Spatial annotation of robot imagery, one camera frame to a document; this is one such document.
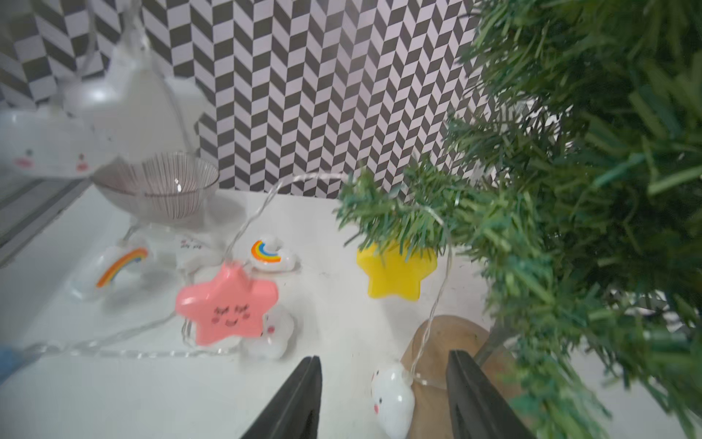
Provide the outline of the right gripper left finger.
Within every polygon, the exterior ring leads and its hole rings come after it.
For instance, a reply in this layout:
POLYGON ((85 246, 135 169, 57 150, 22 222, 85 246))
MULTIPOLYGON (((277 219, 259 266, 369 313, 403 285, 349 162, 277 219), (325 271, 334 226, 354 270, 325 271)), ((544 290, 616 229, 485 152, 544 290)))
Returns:
POLYGON ((322 390, 320 358, 303 358, 241 439, 315 439, 322 390))

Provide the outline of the left green christmas tree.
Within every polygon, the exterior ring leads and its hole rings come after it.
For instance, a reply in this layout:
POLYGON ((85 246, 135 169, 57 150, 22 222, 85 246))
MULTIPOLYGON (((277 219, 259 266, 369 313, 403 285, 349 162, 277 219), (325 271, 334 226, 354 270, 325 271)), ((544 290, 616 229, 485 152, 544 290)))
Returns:
POLYGON ((494 109, 451 117, 446 144, 486 175, 413 163, 402 199, 364 173, 339 221, 364 247, 482 265, 538 437, 605 435, 578 349, 700 437, 700 3, 481 1, 472 18, 464 60, 494 109))

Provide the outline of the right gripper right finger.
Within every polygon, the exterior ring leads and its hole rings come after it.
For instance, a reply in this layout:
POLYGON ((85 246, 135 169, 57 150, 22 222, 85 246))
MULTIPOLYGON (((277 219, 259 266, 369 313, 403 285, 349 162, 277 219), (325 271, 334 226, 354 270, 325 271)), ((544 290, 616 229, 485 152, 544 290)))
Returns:
POLYGON ((450 351, 446 384, 454 438, 535 438, 469 353, 450 351))

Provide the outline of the star cloud string light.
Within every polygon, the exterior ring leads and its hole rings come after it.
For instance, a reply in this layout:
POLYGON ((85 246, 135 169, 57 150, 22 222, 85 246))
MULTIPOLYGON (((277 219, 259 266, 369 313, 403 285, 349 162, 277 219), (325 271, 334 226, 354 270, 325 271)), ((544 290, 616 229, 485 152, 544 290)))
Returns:
MULTIPOLYGON (((366 249, 358 253, 358 263, 371 270, 369 294, 379 285, 395 294, 420 292, 420 282, 437 267, 434 252, 410 251, 400 245, 366 249)), ((196 328, 196 350, 168 352, 168 357, 213 355, 212 345, 230 337, 263 341, 268 347, 287 343, 292 333, 292 318, 276 307, 276 283, 257 279, 242 263, 226 259, 209 281, 188 284, 177 295, 175 312, 196 328)), ((413 384, 426 384, 414 367, 393 363, 375 371, 371 393, 378 424, 389 438, 408 437, 416 399, 413 384)))

